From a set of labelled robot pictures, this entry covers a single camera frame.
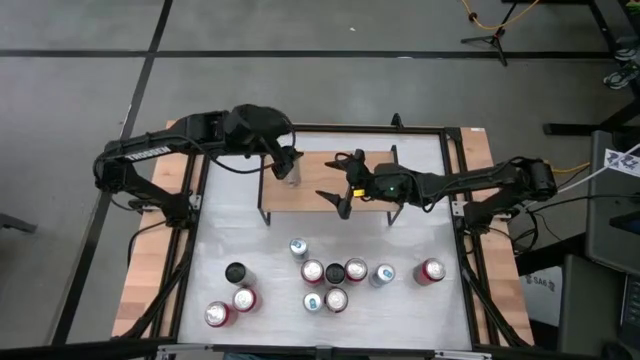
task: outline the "gray floor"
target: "gray floor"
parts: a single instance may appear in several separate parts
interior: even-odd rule
[[[486,24],[508,6],[471,1]],[[615,35],[628,35],[613,1],[599,1]],[[161,0],[0,0],[0,49],[148,48]],[[484,35],[458,1],[175,1],[165,50],[482,50]],[[603,51],[586,7],[538,6],[507,30],[510,51]],[[118,137],[141,59],[0,59],[0,212],[39,225],[0,231],[0,347],[48,341],[97,197],[91,161]],[[134,134],[168,119],[241,103],[277,107],[299,123],[484,127],[495,160],[539,156],[566,168],[587,161],[586,138],[544,136],[545,122],[597,123],[631,99],[601,79],[611,61],[412,59],[160,59]],[[151,164],[140,167],[150,174]],[[577,190],[567,196],[583,193]],[[584,227],[584,204],[550,209],[561,237]],[[138,218],[110,209],[71,341],[109,337]],[[512,232],[528,228],[525,219]],[[543,232],[541,244],[553,241]]]

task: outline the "blue and white can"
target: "blue and white can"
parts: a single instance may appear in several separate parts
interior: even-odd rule
[[[373,287],[381,287],[392,282],[396,277],[396,271],[389,264],[380,264],[369,276],[369,282]]]

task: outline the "wooden platform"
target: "wooden platform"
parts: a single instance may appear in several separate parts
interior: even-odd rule
[[[329,211],[336,208],[316,194],[323,190],[344,196],[347,190],[346,173],[324,165],[333,161],[337,151],[307,151],[300,159],[301,182],[292,187],[285,181],[275,178],[271,171],[264,172],[262,187],[262,210],[265,212]],[[373,168],[381,163],[393,162],[391,151],[368,151],[365,159],[367,167]],[[364,202],[354,199],[352,211],[397,211],[398,205],[384,201]]]

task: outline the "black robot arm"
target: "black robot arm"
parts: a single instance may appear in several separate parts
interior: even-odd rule
[[[164,213],[168,226],[186,228],[193,216],[189,197],[154,185],[138,175],[133,163],[172,153],[205,154],[214,161],[224,155],[270,155],[275,177],[283,179],[293,168],[294,160],[302,156],[295,144],[278,143],[278,137],[292,131],[287,116],[269,107],[240,105],[231,112],[189,115],[169,129],[107,143],[94,161],[96,187],[112,194],[125,191],[139,199],[130,204],[156,206]]]
[[[351,213],[351,201],[381,200],[399,205],[408,203],[430,212],[445,196],[491,188],[500,188],[482,202],[464,206],[468,229],[486,232],[493,216],[507,212],[525,200],[545,201],[557,192],[551,168],[540,159],[514,158],[493,167],[452,175],[420,173],[395,163],[383,163],[369,171],[364,151],[338,153],[326,166],[345,171],[347,191],[344,197],[316,191],[333,203],[342,219]]]

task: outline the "aluminum can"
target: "aluminum can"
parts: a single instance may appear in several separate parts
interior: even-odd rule
[[[333,288],[325,294],[324,304],[331,312],[343,312],[349,304],[349,297],[347,297],[347,293],[344,292],[344,290],[340,288]]]
[[[435,258],[429,258],[413,268],[413,278],[422,286],[438,282],[444,279],[446,274],[444,264]]]
[[[256,283],[256,274],[239,262],[227,266],[224,272],[227,281],[239,287],[249,287]]]
[[[344,265],[347,281],[351,284],[359,284],[367,277],[367,263],[362,259],[353,258]]]
[[[302,303],[307,311],[315,313],[322,309],[323,303],[320,295],[310,292],[302,298]]]
[[[233,308],[243,313],[256,311],[259,300],[258,294],[253,289],[240,288],[233,294]]]
[[[322,284],[324,281],[324,268],[318,260],[307,260],[300,267],[302,279],[311,286]]]
[[[344,266],[333,263],[327,266],[324,272],[324,276],[327,278],[327,282],[331,285],[340,285],[344,282]]]
[[[204,312],[204,321],[211,327],[230,326],[238,318],[238,313],[222,301],[214,301]]]
[[[289,242],[289,250],[291,251],[291,256],[297,262],[304,262],[309,258],[309,245],[300,238],[295,238]]]
[[[389,264],[381,264],[378,265],[376,270],[371,273],[371,276],[369,276],[369,282],[374,287],[381,287],[392,282],[395,277],[396,271],[393,266]]]

